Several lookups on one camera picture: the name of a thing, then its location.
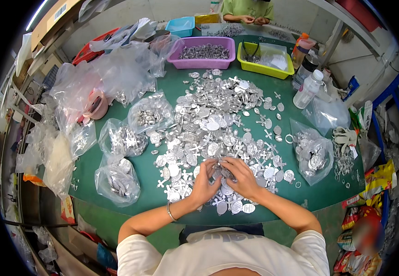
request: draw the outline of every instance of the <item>barcode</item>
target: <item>barcode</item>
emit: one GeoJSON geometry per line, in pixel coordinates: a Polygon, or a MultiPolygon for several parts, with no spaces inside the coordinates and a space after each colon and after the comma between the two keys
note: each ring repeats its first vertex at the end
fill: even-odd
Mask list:
{"type": "Polygon", "coordinates": [[[349,200],[347,200],[347,205],[350,205],[350,204],[352,204],[354,202],[357,202],[357,201],[359,201],[359,195],[356,195],[356,196],[350,198],[349,200]]]}
{"type": "Polygon", "coordinates": [[[66,11],[66,3],[61,7],[54,15],[54,21],[56,21],[66,11]]]}

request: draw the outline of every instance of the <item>silver bracelet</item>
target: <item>silver bracelet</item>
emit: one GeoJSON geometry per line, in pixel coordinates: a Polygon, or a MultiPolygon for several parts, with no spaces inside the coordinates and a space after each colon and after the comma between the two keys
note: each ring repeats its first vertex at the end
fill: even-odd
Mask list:
{"type": "Polygon", "coordinates": [[[172,214],[170,213],[170,210],[169,210],[169,205],[170,205],[170,202],[167,202],[167,213],[169,214],[169,216],[170,216],[170,218],[173,220],[173,221],[178,221],[178,219],[174,219],[173,218],[173,216],[172,216],[172,214]]]}

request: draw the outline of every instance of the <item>white t-shirt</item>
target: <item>white t-shirt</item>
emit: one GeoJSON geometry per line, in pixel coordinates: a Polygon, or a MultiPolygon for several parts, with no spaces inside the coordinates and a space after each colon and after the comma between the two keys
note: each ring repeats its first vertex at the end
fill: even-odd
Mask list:
{"type": "Polygon", "coordinates": [[[229,227],[192,233],[187,241],[162,256],[142,235],[125,238],[117,246],[118,276],[207,276],[233,267],[262,276],[330,273],[325,239],[313,230],[297,235],[290,248],[229,227]]]}

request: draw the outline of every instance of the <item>metal ring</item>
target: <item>metal ring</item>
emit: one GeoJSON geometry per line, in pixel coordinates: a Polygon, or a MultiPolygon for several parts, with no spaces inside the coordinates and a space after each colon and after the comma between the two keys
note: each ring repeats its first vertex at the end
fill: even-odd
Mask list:
{"type": "Polygon", "coordinates": [[[293,136],[291,134],[285,135],[284,140],[287,142],[287,144],[293,144],[293,136]],[[287,141],[287,137],[291,137],[291,142],[287,141]]]}

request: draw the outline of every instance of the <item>white plastic bottle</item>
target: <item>white plastic bottle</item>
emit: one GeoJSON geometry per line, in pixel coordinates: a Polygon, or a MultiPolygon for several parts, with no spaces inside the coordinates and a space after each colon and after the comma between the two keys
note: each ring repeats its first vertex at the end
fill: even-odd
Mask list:
{"type": "Polygon", "coordinates": [[[314,70],[313,74],[309,75],[299,90],[293,97],[294,105],[299,109],[304,109],[307,104],[318,93],[319,87],[322,85],[324,74],[318,69],[314,70]]]}

